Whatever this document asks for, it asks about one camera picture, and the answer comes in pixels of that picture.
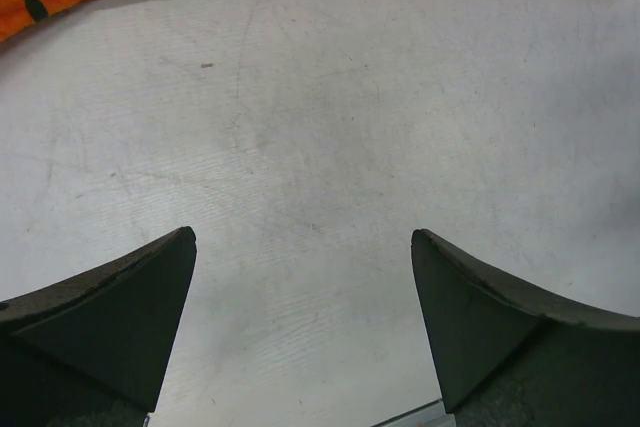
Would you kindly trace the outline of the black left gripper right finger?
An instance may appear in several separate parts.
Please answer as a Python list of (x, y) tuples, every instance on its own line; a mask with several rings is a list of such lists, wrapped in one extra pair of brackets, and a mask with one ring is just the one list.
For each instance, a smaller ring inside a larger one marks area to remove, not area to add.
[(552, 293), (429, 230), (411, 239), (444, 408), (460, 426), (635, 426), (639, 321)]

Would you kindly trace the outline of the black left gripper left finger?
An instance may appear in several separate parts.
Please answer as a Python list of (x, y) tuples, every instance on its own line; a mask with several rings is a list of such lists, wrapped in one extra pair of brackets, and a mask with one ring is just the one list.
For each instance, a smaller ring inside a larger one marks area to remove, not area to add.
[(197, 248), (178, 228), (1, 303), (4, 426), (145, 426), (157, 407)]

